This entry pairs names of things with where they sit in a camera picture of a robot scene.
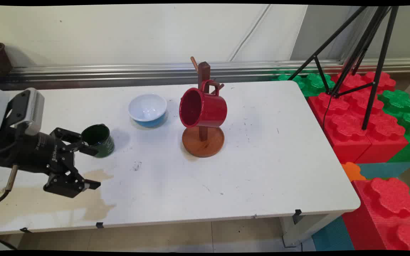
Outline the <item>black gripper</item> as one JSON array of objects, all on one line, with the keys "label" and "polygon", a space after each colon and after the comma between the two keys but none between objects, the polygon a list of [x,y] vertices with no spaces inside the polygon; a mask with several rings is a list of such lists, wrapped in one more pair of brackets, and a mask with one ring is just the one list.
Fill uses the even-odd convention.
[{"label": "black gripper", "polygon": [[83,178],[78,169],[62,162],[62,154],[81,152],[95,156],[98,150],[86,144],[81,134],[55,128],[50,134],[23,134],[16,139],[16,129],[0,132],[0,167],[13,167],[31,173],[48,175],[43,190],[74,198],[87,189],[96,190],[101,182]]}]

